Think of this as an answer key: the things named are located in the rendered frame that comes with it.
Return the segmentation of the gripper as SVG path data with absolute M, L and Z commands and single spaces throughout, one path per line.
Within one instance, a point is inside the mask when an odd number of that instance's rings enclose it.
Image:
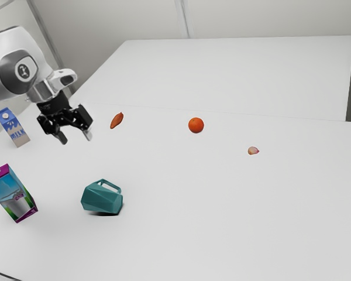
M 39 125 L 46 135 L 52 135 L 65 145 L 68 140 L 60 130 L 60 126 L 74 126 L 85 136 L 87 141 L 92 140 L 91 125 L 93 119 L 83 105 L 72 109 L 64 91 L 60 91 L 52 99 L 36 104 L 40 110 L 37 117 Z

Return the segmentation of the teal faceted mug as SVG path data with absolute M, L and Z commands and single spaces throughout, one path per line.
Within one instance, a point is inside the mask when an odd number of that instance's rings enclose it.
M 122 190 L 110 181 L 100 179 L 84 189 L 81 205 L 86 211 L 118 215 L 123 206 Z

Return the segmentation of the brown almond-shaped nut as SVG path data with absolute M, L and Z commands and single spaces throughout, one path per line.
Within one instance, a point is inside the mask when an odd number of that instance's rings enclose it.
M 110 129 L 113 129 L 116 126 L 118 126 L 122 122 L 123 117 L 124 117 L 124 114 L 122 112 L 116 114 L 111 120 Z

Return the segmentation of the blue and white milk carton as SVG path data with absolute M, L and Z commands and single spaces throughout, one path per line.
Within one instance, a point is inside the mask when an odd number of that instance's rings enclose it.
M 30 141 L 28 134 L 9 108 L 0 110 L 0 124 L 17 148 Z

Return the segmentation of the purple carton with cup picture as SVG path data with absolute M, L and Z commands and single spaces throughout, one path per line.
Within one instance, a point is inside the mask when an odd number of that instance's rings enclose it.
M 38 212 L 33 197 L 8 164 L 0 167 L 0 205 L 16 223 Z

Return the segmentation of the orange fruit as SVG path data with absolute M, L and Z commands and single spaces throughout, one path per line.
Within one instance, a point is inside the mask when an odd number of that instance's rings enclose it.
M 204 129 L 204 122 L 201 118 L 193 117 L 188 122 L 188 129 L 192 133 L 200 133 Z

